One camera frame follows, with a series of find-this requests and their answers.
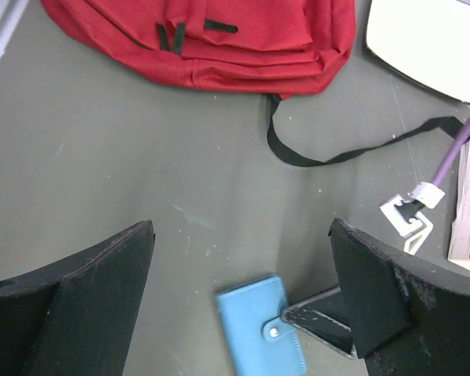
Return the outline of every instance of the blue wallet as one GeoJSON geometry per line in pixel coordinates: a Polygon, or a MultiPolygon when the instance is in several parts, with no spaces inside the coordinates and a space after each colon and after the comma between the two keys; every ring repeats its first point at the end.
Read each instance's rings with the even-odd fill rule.
{"type": "Polygon", "coordinates": [[[279,277],[223,292],[216,301],[238,376],[306,372],[296,329],[280,319],[288,303],[279,277]]]}

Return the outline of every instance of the red backpack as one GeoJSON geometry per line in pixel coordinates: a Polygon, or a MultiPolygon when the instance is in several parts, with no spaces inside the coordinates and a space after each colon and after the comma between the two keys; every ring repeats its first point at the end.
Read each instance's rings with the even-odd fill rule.
{"type": "Polygon", "coordinates": [[[72,38],[151,81],[313,94],[349,58],[353,0],[42,0],[72,38]]]}

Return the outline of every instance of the black webbing strap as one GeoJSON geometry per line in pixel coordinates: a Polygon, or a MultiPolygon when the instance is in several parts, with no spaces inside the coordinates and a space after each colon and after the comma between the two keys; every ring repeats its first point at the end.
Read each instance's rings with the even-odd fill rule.
{"type": "Polygon", "coordinates": [[[336,165],[338,163],[346,162],[353,158],[357,158],[360,155],[366,153],[367,151],[376,150],[384,146],[393,145],[394,143],[399,143],[400,141],[404,141],[405,139],[409,139],[410,137],[419,135],[420,133],[430,132],[437,128],[442,129],[449,136],[456,138],[458,132],[463,126],[463,123],[461,123],[455,117],[434,117],[433,119],[427,120],[423,125],[420,125],[416,129],[406,132],[396,137],[395,139],[390,139],[388,142],[383,143],[382,145],[346,151],[337,155],[336,157],[329,159],[328,161],[322,162],[303,157],[301,154],[296,153],[289,146],[285,145],[282,141],[280,141],[277,134],[275,133],[275,127],[273,126],[273,115],[277,111],[281,99],[277,94],[270,94],[269,98],[270,117],[268,132],[266,134],[268,145],[279,159],[289,165],[297,167],[319,167],[336,165]]]}
{"type": "Polygon", "coordinates": [[[183,42],[185,41],[186,24],[184,22],[178,23],[175,29],[174,42],[172,43],[171,51],[176,55],[181,55],[183,50],[183,42]]]}
{"type": "Polygon", "coordinates": [[[238,32],[236,25],[230,25],[228,23],[218,22],[214,20],[205,20],[204,29],[225,31],[226,33],[235,34],[238,32]]]}
{"type": "Polygon", "coordinates": [[[160,39],[160,49],[164,51],[170,51],[171,46],[169,45],[169,40],[167,39],[167,31],[165,26],[161,23],[157,23],[158,37],[160,39]]]}

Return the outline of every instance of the wallet snap button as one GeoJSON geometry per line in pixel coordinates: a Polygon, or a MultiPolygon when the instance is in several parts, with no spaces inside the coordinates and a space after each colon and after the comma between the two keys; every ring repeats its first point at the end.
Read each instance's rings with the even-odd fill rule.
{"type": "Polygon", "coordinates": [[[270,335],[270,337],[275,338],[277,335],[279,335],[279,328],[278,327],[272,327],[269,330],[269,335],[270,335]]]}

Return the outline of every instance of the gray floor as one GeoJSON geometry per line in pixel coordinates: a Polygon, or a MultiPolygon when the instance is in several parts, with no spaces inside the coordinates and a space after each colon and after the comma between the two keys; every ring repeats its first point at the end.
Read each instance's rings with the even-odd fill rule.
{"type": "MultiPolygon", "coordinates": [[[[318,96],[281,106],[277,131],[310,157],[380,143],[470,107],[426,92],[359,42],[318,96]]],[[[258,95],[154,85],[69,39],[32,0],[0,63],[0,280],[152,219],[157,244],[125,375],[234,374],[213,293],[267,273],[293,302],[335,283],[334,217],[399,247],[378,205],[429,179],[450,139],[433,132],[331,168],[280,163],[258,95]]],[[[456,173],[418,254],[446,260],[456,173]]],[[[301,336],[309,375],[364,375],[301,336]]]]}

